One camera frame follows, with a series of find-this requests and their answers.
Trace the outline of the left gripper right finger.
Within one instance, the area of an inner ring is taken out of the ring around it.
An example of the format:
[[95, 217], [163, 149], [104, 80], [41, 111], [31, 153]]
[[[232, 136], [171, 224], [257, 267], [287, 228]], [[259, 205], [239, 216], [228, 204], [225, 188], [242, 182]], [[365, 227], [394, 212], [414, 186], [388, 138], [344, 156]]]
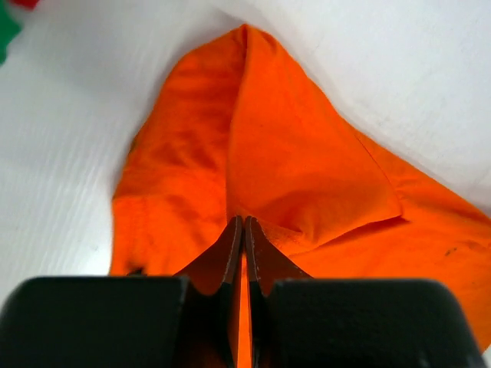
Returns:
[[424, 279], [314, 279], [245, 220], [255, 367], [483, 367], [456, 298]]

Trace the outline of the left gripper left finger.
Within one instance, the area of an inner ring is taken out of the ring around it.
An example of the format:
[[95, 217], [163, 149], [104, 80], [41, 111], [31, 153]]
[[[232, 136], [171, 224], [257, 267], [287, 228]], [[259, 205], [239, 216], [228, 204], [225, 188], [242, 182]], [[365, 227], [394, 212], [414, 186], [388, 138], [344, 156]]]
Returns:
[[242, 219], [173, 276], [38, 277], [1, 310], [3, 367], [234, 367]]

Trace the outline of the orange t shirt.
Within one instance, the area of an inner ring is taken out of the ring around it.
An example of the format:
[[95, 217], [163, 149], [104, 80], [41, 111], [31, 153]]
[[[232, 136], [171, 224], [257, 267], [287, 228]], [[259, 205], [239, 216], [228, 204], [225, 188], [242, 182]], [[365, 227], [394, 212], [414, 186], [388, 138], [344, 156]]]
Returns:
[[314, 279], [424, 279], [490, 345], [490, 220], [353, 128], [269, 34], [185, 55], [135, 136], [112, 200], [110, 274], [173, 276], [242, 219], [237, 364], [252, 364], [245, 221]]

